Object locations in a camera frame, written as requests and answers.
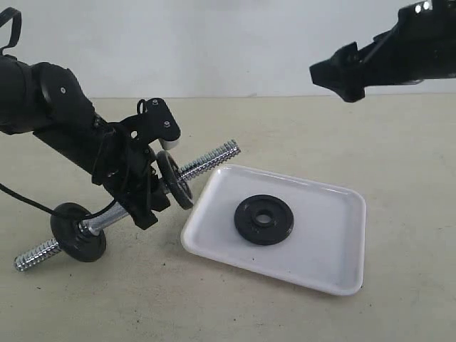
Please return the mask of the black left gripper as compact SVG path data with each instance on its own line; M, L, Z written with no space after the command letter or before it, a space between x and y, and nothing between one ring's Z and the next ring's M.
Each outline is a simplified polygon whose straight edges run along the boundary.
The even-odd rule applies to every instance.
M92 163L92 183L102 185L112 196L109 206L122 206L140 229L157 223L152 212L170 206L167 188L152 166L156 160L149 144L158 139L149 118L128 117L120 122L93 119L99 139Z

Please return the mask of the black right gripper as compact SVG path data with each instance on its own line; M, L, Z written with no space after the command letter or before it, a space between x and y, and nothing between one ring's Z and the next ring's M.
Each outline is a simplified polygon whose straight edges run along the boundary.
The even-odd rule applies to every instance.
M361 63L363 79L358 63ZM365 86L398 86L455 77L455 2L416 1L398 10L388 31L356 42L309 68L312 83L354 103Z

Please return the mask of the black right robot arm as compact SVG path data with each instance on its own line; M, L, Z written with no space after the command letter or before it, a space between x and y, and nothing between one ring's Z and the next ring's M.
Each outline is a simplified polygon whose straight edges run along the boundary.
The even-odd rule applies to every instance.
M314 85L347 103L374 86L408 86L455 77L455 2L418 1L398 10L395 25L362 48L356 42L309 68Z

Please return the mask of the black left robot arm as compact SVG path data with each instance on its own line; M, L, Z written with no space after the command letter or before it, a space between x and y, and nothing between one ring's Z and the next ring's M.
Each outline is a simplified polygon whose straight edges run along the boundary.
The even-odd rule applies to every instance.
M33 133L88 172L146 230L156 212L170 206L159 188L149 144L180 137L166 102L152 98L120 122L107 122L95 111L67 68L43 62L27 65L1 57L1 131Z

